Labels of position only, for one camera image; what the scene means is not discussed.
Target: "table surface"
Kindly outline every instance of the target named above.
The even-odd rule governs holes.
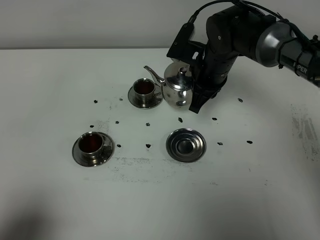
[[[144,65],[163,75],[166,53],[0,51],[0,239],[320,238],[319,89],[239,57],[199,114],[135,108],[129,88]],[[179,128],[204,136],[199,161],[167,154]],[[106,164],[73,160],[89,131],[121,145]]]

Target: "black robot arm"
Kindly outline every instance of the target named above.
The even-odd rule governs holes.
[[[235,6],[208,18],[207,44],[190,40],[194,31],[193,15],[167,53],[167,57],[190,64],[194,83],[189,110],[198,113],[204,103],[217,95],[239,55],[266,67],[284,66],[320,87],[318,39],[305,39],[294,24],[278,14],[275,15],[280,21],[273,15],[250,11],[241,6],[244,4],[241,1],[236,2]]]

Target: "metal teapot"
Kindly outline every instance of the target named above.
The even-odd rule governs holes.
[[[154,82],[161,86],[163,98],[171,107],[189,109],[193,86],[189,64],[182,61],[171,63],[164,71],[164,79],[149,66],[144,68],[152,75]]]

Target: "teapot lid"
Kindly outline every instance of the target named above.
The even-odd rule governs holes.
[[[191,89],[193,78],[189,68],[190,65],[183,61],[171,63],[164,71],[165,83],[178,90]]]

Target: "white wall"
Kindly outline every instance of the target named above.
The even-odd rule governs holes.
[[[1,0],[0,48],[167,47],[183,23],[209,0]],[[320,35],[319,0],[255,0]],[[194,40],[206,42],[206,19],[231,3],[201,12]]]

